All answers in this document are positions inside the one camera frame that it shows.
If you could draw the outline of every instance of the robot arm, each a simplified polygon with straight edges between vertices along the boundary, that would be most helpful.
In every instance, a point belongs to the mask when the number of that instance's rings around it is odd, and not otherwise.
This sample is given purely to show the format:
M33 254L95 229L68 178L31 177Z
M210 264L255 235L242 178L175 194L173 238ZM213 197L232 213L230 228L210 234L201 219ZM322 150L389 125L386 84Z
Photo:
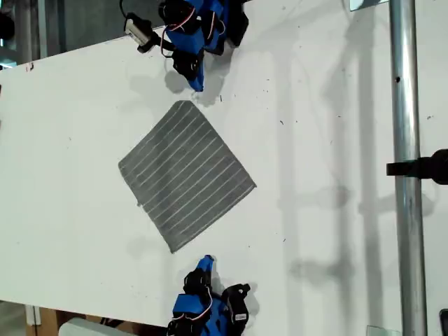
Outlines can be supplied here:
M153 31L151 21L122 10L126 18L125 33L139 44L140 53L160 46L162 54L173 59L175 70L195 91L201 92L204 89L204 52L222 55L225 41L235 47L240 45L249 25L243 10L246 1L165 0L159 6L159 15L166 24L162 38ZM171 42L164 40L165 33ZM164 49L173 53L165 55Z
M211 268L213 258L206 255L184 280L185 294L179 294L167 335L240 336L249 320L244 298L248 284L235 285L222 295L213 293Z

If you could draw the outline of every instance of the white table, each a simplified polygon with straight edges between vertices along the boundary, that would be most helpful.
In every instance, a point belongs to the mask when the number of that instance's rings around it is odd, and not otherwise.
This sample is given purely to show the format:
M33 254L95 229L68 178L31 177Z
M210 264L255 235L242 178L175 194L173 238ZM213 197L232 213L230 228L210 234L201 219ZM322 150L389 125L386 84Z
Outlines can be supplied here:
M447 10L417 2L423 155L448 143ZM0 299L163 326L184 276L211 254L224 286L255 288L246 335L401 329L389 7L256 0L246 12L241 48L206 56L202 94L130 38L0 73ZM258 187L172 255L118 162L180 99ZM425 181L423 193L439 335L448 188Z

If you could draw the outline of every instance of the gray towel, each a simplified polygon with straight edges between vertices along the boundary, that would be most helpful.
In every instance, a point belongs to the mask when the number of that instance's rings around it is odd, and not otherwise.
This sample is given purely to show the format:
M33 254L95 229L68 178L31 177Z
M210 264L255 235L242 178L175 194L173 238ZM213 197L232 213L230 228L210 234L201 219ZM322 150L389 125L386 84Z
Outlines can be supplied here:
M118 166L172 253L256 186L191 101L176 102Z

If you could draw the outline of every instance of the floor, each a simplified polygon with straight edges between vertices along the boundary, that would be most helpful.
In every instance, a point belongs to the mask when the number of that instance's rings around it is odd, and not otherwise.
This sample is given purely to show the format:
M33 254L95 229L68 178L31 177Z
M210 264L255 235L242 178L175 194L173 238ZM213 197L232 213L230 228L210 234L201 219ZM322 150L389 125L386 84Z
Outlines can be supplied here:
M123 8L159 27L162 1L123 0ZM125 35L119 0L0 0L0 11L15 22L13 39L0 40L0 64L6 67Z
M25 306L9 302L0 302L0 335L26 335Z
M64 8L66 49L74 50L124 36L125 20L118 0L61 0ZM154 27L162 21L158 6L162 0L124 0L126 13L134 12L150 20Z

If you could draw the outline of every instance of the metal pole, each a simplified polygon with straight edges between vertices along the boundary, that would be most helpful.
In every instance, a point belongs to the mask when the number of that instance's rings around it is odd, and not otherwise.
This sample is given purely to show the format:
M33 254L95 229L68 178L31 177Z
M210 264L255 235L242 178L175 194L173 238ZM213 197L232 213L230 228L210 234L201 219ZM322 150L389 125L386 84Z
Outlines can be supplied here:
M395 161L420 157L415 0L390 0ZM403 336L427 336L421 182L396 177Z

